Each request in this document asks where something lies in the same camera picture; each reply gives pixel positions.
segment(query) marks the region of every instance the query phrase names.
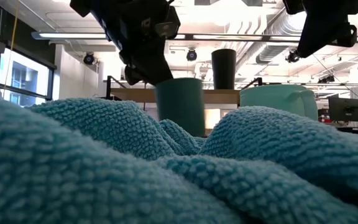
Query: monitor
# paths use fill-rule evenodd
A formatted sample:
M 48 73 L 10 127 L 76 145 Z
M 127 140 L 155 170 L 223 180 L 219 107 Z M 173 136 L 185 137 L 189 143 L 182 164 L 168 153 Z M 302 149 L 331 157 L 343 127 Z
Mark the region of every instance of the monitor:
M 331 121 L 358 122 L 358 99 L 329 97 L 328 104 Z

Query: towel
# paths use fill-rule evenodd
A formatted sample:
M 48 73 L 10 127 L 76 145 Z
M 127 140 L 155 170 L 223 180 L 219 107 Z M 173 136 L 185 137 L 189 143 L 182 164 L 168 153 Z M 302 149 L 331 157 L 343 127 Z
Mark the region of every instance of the towel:
M 0 223 L 358 224 L 358 135 L 245 107 L 201 139 L 128 101 L 0 100 Z

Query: cup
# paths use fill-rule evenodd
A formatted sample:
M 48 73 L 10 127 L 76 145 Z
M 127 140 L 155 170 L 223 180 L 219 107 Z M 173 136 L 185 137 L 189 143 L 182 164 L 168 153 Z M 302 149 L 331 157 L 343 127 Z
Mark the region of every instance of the cup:
M 241 90 L 240 106 L 267 106 L 318 120 L 313 91 L 300 85 L 265 85 Z
M 212 52 L 212 70 L 215 90 L 233 90 L 236 74 L 236 51 L 219 49 Z
M 203 83 L 174 78 L 155 86 L 159 120 L 169 119 L 195 137 L 205 134 Z

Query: shelf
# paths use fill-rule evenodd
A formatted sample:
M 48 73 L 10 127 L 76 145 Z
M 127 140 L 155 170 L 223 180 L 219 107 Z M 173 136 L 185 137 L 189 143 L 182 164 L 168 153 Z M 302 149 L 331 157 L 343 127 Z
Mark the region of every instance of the shelf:
M 240 90 L 203 90 L 205 104 L 240 104 Z M 112 88 L 111 94 L 137 103 L 155 103 L 153 89 Z

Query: teal container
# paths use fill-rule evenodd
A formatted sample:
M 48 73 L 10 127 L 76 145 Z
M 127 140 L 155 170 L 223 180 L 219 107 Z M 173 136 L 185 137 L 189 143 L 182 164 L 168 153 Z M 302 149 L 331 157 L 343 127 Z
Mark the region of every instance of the teal container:
M 203 83 L 196 78 L 174 78 L 155 86 L 158 116 L 170 119 L 195 137 L 205 134 Z
M 242 90 L 240 106 L 267 106 L 318 120 L 313 91 L 300 85 L 265 85 Z

